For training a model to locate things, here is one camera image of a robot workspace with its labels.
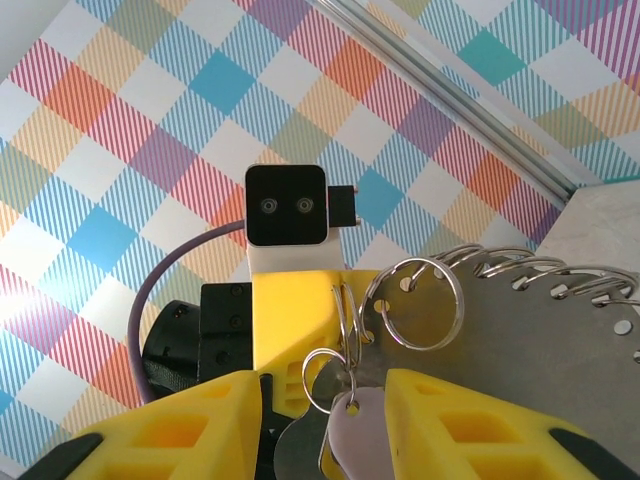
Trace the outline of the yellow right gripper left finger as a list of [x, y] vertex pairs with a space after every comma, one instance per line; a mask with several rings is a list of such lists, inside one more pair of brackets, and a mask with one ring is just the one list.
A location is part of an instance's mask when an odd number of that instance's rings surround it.
[[261, 421], [259, 375], [236, 371], [87, 427], [22, 480], [254, 480]]

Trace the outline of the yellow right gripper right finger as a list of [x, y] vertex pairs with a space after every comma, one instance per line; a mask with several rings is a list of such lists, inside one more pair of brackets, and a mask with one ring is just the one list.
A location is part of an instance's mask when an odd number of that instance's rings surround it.
[[385, 419], [395, 480], [640, 480], [576, 426], [408, 369]]

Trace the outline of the metal disc with split rings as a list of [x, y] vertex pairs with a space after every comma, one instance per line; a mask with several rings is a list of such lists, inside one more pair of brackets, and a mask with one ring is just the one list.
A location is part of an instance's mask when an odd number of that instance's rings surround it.
[[380, 271], [365, 353], [513, 402], [640, 394], [640, 273], [463, 244]]

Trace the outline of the aluminium left frame post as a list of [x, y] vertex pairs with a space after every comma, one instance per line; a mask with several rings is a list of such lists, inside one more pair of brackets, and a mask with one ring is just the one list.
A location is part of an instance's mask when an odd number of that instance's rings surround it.
[[576, 186], [566, 176], [355, 0], [306, 1], [357, 34], [367, 47], [390, 61], [424, 91], [445, 104], [503, 154], [511, 166], [528, 174], [554, 199], [562, 203], [571, 199]]

